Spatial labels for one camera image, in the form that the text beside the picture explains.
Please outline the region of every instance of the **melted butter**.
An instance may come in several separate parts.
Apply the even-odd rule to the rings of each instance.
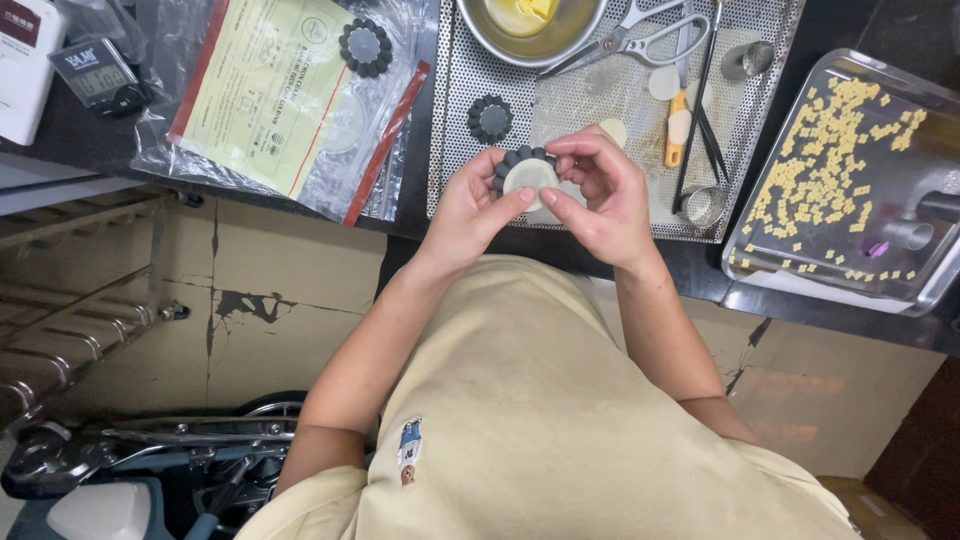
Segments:
[[[515,37],[536,34],[553,18],[559,0],[485,0],[493,22]]]

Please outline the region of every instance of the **hand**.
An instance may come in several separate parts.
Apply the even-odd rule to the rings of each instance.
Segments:
[[[430,229],[415,256],[425,262],[422,267],[442,276],[459,277],[483,255],[493,237],[533,203],[533,187],[500,199],[491,190],[493,168],[506,153],[502,148],[487,148],[446,182]]]
[[[557,174],[580,186],[587,207],[559,189],[545,187],[540,199],[600,260],[636,270],[657,253],[650,234],[650,209],[643,170],[599,126],[549,142]]]

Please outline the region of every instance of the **metal baking tray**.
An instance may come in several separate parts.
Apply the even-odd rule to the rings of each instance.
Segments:
[[[610,0],[593,38],[602,37],[611,31],[626,12],[630,1],[637,1],[641,9],[649,9],[662,3],[662,0]],[[715,225],[705,228],[682,222],[671,211],[679,168],[670,169],[669,172],[649,171],[660,173],[656,178],[648,178],[647,183],[651,194],[651,214],[655,216],[651,226],[654,237],[706,243],[723,241],[724,233],[730,223],[733,205],[754,154],[756,140],[780,81],[783,63],[793,41],[804,1],[737,0],[725,7],[720,31],[733,36],[752,33],[756,35],[755,39],[772,42],[776,48],[776,61],[767,73],[747,81],[743,88],[742,103],[734,108],[736,113],[735,119],[730,122],[732,126],[729,129],[729,144],[726,144],[723,150],[731,173],[731,185],[721,219]],[[694,7],[698,12],[711,14],[715,6],[715,0],[694,0]],[[680,10],[670,10],[651,17],[648,22],[663,26],[679,18]],[[638,25],[635,30],[641,32],[645,29]],[[663,45],[669,48],[671,45],[667,41],[665,40]],[[676,41],[673,41],[672,47],[671,51],[675,50]],[[714,76],[721,76],[719,63],[725,51],[723,47],[716,50],[711,79]],[[696,58],[699,57],[695,56],[695,60],[690,65],[691,80],[699,77],[701,61]],[[430,169],[427,185],[428,217],[433,217],[446,186],[446,179],[483,149],[483,146],[470,136],[467,127],[467,109],[473,100],[487,93],[502,96],[511,104],[515,115],[513,129],[499,145],[507,149],[515,149],[521,144],[530,143],[532,141],[531,122],[535,115],[535,103],[538,100],[538,83],[534,70],[507,64],[490,54],[470,33],[463,18],[456,11],[455,1],[441,0],[433,131],[430,139]],[[663,119],[662,122],[658,120],[657,123],[664,127],[656,129],[661,139],[644,142],[656,147],[660,161],[662,161],[662,135],[665,134],[666,112],[666,104],[661,104],[657,113],[662,114]],[[609,115],[593,118],[592,121],[599,122],[606,117]],[[714,129],[718,128],[719,120],[711,119],[711,123],[714,124]],[[699,137],[694,141],[694,148],[693,161],[687,172],[685,185],[714,184],[716,181],[710,172],[706,158],[702,156]],[[703,160],[703,166],[698,165],[698,157]],[[650,167],[665,169],[662,166],[657,167],[656,163],[650,164]],[[512,222],[512,225],[565,229],[560,225],[528,225],[525,216],[520,216]]]
[[[856,211],[839,221],[819,225],[797,222],[796,234],[777,237],[766,232],[764,222],[750,221],[751,209],[776,164],[795,157],[809,158],[809,155],[801,156],[804,139],[799,136],[793,152],[783,156],[780,151],[801,108],[818,97],[828,99],[831,95],[833,90],[829,85],[833,78],[840,82],[856,78],[879,85],[876,98],[867,99],[855,109],[863,113],[857,133],[868,134],[868,140],[853,148],[855,159],[864,161],[865,166],[850,172],[852,184],[847,189],[848,195],[858,186],[868,185],[870,191],[860,198],[852,197],[858,201]],[[813,99],[808,97],[811,88],[817,88]],[[889,95],[889,101],[883,98],[884,94]],[[916,110],[925,110],[926,118],[913,132],[905,150],[891,148],[892,135],[879,140],[870,135],[873,126],[892,125],[901,120],[905,111]],[[927,313],[960,273],[960,242],[957,241],[960,227],[941,219],[918,217],[917,206],[933,191],[960,195],[958,133],[960,94],[850,49],[827,54],[811,70],[789,118],[780,129],[774,150],[724,249],[724,272],[735,280],[855,306],[911,316]],[[828,149],[817,156],[810,170],[822,167],[827,154]],[[806,180],[806,175],[806,171],[802,172],[797,181]],[[776,213],[776,197],[782,189],[771,187],[768,192],[775,198],[769,202],[767,208],[771,210],[768,211]],[[851,232],[851,224],[859,221],[866,200],[872,202],[872,209],[863,231]],[[789,215],[795,215],[797,204],[787,203]],[[932,237],[915,251],[891,243],[881,256],[869,257],[867,252],[871,247],[891,238],[891,229],[901,223],[897,220],[928,223],[932,226]],[[779,219],[774,219],[775,225],[778,222]],[[794,251],[797,243],[802,246]],[[749,244],[754,247],[748,253]],[[827,258],[831,250],[832,257]],[[743,265],[744,258],[748,260],[747,266]],[[786,259],[792,261],[788,268],[782,266]],[[808,267],[809,264],[816,265],[814,272],[799,271],[801,265]]]

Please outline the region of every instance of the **tiled floor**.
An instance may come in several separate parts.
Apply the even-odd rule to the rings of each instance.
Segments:
[[[146,264],[150,232],[146,222],[109,231],[12,270],[89,289]],[[385,247],[379,233],[231,202],[178,207],[163,245],[162,296],[192,315],[133,344],[65,402],[76,410],[232,407],[305,389],[370,307]],[[612,283],[594,283],[622,348]],[[815,475],[862,477],[943,361],[703,301],[684,306],[763,444]]]

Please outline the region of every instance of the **digital timer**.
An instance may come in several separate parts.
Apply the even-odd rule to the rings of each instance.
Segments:
[[[138,110],[150,101],[106,37],[67,47],[48,58],[73,93],[98,116]]]

